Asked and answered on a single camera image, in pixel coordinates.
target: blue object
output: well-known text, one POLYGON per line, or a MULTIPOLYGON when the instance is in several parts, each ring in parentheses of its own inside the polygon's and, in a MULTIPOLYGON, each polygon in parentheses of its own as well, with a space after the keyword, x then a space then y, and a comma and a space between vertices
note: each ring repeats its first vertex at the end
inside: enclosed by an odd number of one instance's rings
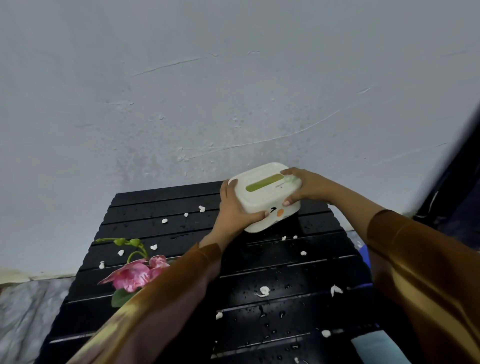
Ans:
POLYGON ((368 248, 367 248, 367 245, 364 245, 360 248, 359 250, 359 253, 363 259, 363 261, 365 262, 366 265, 368 265, 368 268, 371 268, 370 267, 370 258, 368 256, 368 248))
POLYGON ((363 364, 411 364, 395 342, 383 330, 352 339, 363 364))

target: container lid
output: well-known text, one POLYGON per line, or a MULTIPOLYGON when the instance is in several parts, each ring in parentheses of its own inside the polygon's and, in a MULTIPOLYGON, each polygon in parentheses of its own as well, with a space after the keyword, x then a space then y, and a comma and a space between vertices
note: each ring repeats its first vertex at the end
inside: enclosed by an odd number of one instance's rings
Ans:
POLYGON ((301 181, 292 175, 284 176, 281 170, 288 167, 281 163, 268 163, 241 173, 230 180, 238 179, 235 193, 239 200, 249 205, 259 205, 289 195, 301 187, 301 181))

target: white plastic container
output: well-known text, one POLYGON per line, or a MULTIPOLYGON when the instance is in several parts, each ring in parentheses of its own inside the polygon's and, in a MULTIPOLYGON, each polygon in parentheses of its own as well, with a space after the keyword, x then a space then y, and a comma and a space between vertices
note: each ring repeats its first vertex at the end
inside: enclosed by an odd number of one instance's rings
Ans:
POLYGON ((248 226, 246 232, 262 231, 300 209, 300 201, 287 207, 282 205, 289 195, 301 187, 301 180, 297 177, 280 174, 281 170, 287 168, 281 163, 268 163, 230 179, 239 180, 235 193, 246 212, 266 210, 270 213, 262 221, 248 226))

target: right hand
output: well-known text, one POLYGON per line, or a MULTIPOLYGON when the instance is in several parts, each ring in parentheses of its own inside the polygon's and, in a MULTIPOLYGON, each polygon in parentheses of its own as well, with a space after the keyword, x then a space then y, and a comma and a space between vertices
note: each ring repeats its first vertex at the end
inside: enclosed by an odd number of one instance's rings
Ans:
POLYGON ((339 185, 328 178, 310 172, 308 170, 300 170, 296 167, 288 168, 280 172, 283 175, 293 174, 295 177, 298 177, 302 181, 302 187, 296 192, 288 196, 283 202, 283 206, 290 206, 291 204, 308 198, 310 200, 322 200, 328 204, 332 204, 332 195, 334 189, 339 185))

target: finger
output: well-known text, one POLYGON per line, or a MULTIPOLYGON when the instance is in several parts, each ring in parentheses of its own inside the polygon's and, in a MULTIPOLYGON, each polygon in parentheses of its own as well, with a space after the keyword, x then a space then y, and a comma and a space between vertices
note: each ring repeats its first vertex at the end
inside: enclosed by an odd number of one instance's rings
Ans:
POLYGON ((233 180, 230 181, 230 183, 227 186, 227 198, 237 198, 237 195, 235 194, 235 186, 237 185, 239 180, 233 180))
POLYGON ((301 174, 301 169, 297 168, 297 167, 292 167, 292 168, 288 168, 286 170, 281 170, 280 173, 285 175, 285 174, 293 174, 294 176, 297 176, 299 177, 299 175, 301 174))
POLYGON ((288 196, 285 201, 283 202, 283 206, 290 206, 297 201, 301 200, 303 198, 302 196, 302 190, 299 189, 298 191, 292 193, 290 196, 288 196))
POLYGON ((220 187, 220 200, 223 201, 227 198, 227 186, 228 180, 224 180, 222 186, 220 187))
POLYGON ((270 215, 268 211, 260 211, 260 212, 255 212, 254 214, 248 214, 250 224, 262 221, 268 215, 270 215))

